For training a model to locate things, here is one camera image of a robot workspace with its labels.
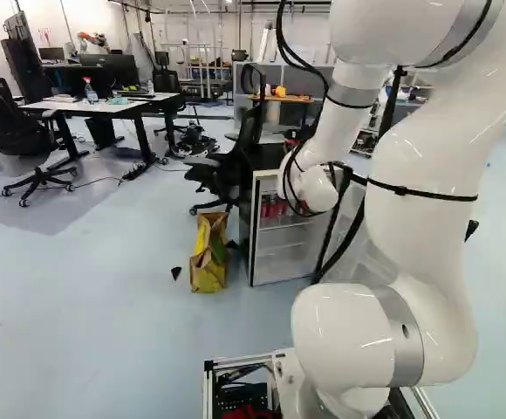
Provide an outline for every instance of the office room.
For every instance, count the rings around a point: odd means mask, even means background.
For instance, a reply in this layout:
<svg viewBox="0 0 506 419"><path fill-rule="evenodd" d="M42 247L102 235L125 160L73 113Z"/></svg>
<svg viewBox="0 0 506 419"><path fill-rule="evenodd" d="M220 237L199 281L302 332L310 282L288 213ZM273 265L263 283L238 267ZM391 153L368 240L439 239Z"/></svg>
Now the office room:
<svg viewBox="0 0 506 419"><path fill-rule="evenodd" d="M506 417L506 0L0 0L0 419Z"/></svg>

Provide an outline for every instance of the yellow object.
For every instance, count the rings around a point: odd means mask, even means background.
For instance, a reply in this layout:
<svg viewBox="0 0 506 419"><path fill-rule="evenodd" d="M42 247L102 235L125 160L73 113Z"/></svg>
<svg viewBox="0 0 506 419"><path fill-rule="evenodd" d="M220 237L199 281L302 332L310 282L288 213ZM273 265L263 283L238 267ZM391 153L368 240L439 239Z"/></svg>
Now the yellow object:
<svg viewBox="0 0 506 419"><path fill-rule="evenodd" d="M189 259L191 291L219 292L226 288L228 214L225 212L199 214L197 224L195 252Z"/></svg>
<svg viewBox="0 0 506 419"><path fill-rule="evenodd" d="M286 97L286 88L279 86L276 89L274 89L274 95L278 96L279 98L285 98Z"/></svg>

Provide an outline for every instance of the water bottle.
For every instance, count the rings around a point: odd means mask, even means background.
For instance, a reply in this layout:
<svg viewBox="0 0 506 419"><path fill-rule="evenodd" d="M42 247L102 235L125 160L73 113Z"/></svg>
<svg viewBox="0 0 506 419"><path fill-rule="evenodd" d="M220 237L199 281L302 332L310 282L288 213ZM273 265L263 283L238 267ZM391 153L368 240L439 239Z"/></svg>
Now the water bottle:
<svg viewBox="0 0 506 419"><path fill-rule="evenodd" d="M98 103L98 94L92 89L92 85L90 84L90 77L84 77L83 78L86 82L85 86L85 95L88 99L88 103Z"/></svg>

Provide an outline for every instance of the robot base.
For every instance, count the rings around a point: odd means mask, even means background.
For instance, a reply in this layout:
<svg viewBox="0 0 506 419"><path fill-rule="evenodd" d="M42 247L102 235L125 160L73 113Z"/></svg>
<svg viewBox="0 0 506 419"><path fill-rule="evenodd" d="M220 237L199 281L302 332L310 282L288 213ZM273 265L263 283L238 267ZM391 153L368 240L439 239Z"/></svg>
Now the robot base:
<svg viewBox="0 0 506 419"><path fill-rule="evenodd" d="M387 403L388 388L353 388L339 400L320 394L305 379L293 348L274 353L272 362L286 419L366 419Z"/></svg>

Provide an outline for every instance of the keyboard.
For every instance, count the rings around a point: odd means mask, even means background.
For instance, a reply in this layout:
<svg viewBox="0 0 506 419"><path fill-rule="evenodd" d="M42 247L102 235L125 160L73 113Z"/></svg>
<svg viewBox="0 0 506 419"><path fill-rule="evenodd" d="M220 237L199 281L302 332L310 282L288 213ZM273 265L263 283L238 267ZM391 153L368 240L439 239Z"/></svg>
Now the keyboard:
<svg viewBox="0 0 506 419"><path fill-rule="evenodd" d="M154 99L156 96L149 92L131 92L131 91L118 91L116 92L122 98L146 98L146 99Z"/></svg>

